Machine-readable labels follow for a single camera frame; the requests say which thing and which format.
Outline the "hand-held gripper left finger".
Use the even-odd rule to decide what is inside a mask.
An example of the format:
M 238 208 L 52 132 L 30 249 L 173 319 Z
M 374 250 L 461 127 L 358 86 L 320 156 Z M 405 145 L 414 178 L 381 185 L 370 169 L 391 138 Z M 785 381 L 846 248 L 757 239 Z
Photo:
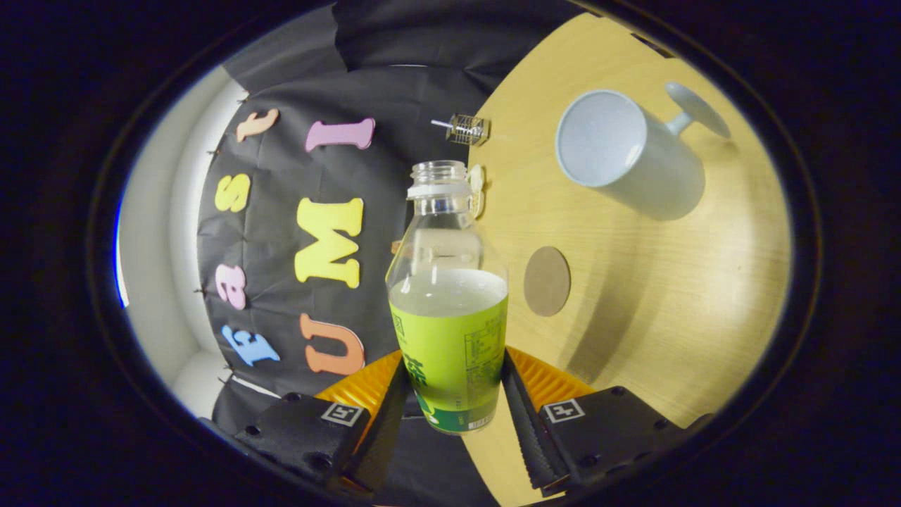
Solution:
M 409 391 L 395 351 L 319 394 L 284 395 L 236 439 L 316 487 L 373 494 L 385 480 Z

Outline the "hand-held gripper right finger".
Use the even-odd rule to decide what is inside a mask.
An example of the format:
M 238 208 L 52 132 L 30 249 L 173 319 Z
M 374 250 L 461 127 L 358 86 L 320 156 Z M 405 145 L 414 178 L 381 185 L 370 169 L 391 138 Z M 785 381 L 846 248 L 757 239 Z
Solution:
M 679 426 L 624 386 L 594 389 L 512 346 L 501 379 L 531 487 L 544 497 L 608 487 L 673 452 L 711 418 Z

